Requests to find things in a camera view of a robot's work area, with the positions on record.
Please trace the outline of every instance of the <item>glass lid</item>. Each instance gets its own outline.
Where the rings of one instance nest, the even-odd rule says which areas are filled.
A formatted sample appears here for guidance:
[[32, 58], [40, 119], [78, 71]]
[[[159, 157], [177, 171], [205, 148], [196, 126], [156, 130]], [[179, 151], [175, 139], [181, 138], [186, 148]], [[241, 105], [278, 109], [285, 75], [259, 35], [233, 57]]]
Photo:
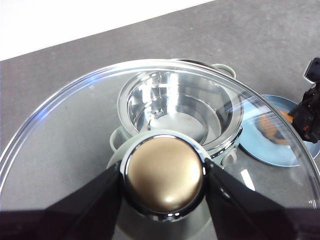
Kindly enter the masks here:
[[[285, 208], [315, 209], [318, 152], [280, 112], [290, 109], [273, 100], [200, 62], [143, 59], [89, 73], [48, 98], [12, 137], [0, 162], [0, 210], [47, 208], [102, 173], [125, 140], [163, 128], [192, 137], [212, 159], [234, 148], [224, 171]], [[127, 235], [116, 228], [113, 238]]]

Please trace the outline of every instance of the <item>cooking pot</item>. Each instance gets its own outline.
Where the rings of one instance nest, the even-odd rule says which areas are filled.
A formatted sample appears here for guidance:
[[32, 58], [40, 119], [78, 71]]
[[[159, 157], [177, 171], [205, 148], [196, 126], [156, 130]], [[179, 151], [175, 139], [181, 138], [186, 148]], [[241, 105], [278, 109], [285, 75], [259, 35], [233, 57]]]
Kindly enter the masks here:
[[[236, 76], [224, 64], [180, 61], [205, 66], [214, 74], [224, 75], [219, 71], [223, 69]], [[110, 137], [112, 150], [140, 132], [169, 129], [196, 140], [217, 164], [234, 162], [243, 118], [239, 95], [215, 80], [214, 74], [199, 75], [192, 68], [143, 68], [118, 95], [117, 112], [122, 125]]]

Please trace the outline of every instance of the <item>plate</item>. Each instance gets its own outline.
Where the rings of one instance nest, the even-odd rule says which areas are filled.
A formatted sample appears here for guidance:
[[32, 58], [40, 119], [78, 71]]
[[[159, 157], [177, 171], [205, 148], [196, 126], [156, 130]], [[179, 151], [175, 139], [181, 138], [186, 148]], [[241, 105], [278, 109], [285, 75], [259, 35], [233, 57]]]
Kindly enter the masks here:
[[[297, 105], [295, 102], [281, 96], [268, 94], [263, 94], [262, 96], [278, 110], [289, 112]], [[240, 137], [242, 148], [257, 160], [272, 166], [287, 168], [299, 166], [297, 157], [290, 146], [270, 141], [257, 129], [257, 118], [263, 112], [248, 100], [243, 101], [243, 106], [244, 114], [241, 124], [243, 131]], [[312, 157], [316, 158], [320, 152], [320, 141], [317, 143], [304, 141], [304, 143]]]

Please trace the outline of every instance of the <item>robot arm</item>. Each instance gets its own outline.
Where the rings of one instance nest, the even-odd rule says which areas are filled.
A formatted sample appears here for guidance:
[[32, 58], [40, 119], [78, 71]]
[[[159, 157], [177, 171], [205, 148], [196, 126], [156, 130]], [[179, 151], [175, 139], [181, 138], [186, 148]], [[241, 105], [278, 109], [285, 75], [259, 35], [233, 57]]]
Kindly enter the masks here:
[[310, 61], [304, 78], [313, 86], [304, 93], [302, 101], [288, 114], [292, 126], [304, 141], [316, 143], [320, 139], [320, 58]]

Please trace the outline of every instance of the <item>lid knob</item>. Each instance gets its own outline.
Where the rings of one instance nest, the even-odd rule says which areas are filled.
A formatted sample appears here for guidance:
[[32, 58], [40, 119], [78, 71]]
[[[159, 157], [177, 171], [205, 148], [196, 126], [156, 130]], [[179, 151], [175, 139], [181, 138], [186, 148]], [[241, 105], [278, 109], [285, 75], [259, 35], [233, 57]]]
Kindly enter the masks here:
[[178, 138], [147, 140], [131, 155], [127, 179], [138, 201], [150, 210], [168, 213], [188, 205], [203, 180], [199, 155]]

